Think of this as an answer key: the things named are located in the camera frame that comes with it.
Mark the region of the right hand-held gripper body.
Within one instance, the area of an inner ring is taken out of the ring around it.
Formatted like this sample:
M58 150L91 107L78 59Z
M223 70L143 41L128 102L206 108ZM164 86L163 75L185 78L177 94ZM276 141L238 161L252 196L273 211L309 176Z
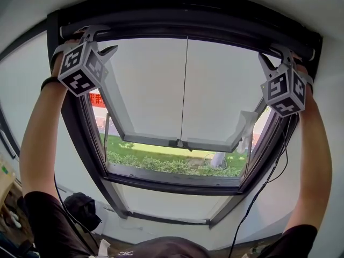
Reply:
M298 74L295 63L281 63L276 74L266 78L261 84L264 101L280 117L305 110L306 79Z

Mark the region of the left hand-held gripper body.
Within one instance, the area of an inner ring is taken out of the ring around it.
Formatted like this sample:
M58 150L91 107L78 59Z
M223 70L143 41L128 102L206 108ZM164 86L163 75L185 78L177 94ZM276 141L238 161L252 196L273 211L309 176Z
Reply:
M58 80L76 97L99 89L108 74L98 51L96 41L58 46L63 53Z

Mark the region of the person's right hand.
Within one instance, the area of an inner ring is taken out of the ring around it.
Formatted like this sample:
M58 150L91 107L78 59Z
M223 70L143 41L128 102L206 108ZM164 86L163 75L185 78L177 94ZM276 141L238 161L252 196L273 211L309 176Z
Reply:
M294 63L296 64L297 72L299 74L308 75L308 71L307 71L306 67L303 64L302 59L298 55L296 55L296 54L293 54L292 57L293 57Z

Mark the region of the person's left hand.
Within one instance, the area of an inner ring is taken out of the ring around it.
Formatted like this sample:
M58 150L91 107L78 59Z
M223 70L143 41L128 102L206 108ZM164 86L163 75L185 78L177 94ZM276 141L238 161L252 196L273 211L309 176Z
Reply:
M68 39L65 43L66 44L80 44L83 42L83 35L85 33L85 30L78 30L74 32L71 36L70 39Z

